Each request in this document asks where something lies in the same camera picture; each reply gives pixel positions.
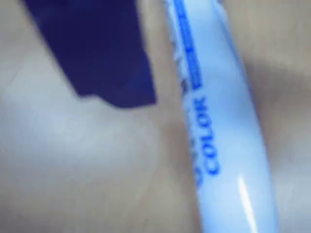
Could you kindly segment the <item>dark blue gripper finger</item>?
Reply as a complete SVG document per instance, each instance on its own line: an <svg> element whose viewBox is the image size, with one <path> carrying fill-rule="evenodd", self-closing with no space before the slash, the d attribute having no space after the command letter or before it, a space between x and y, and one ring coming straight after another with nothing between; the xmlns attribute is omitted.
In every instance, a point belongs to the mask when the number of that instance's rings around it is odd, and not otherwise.
<svg viewBox="0 0 311 233"><path fill-rule="evenodd" d="M118 108L156 103L134 0L27 0L25 6L79 96Z"/></svg>

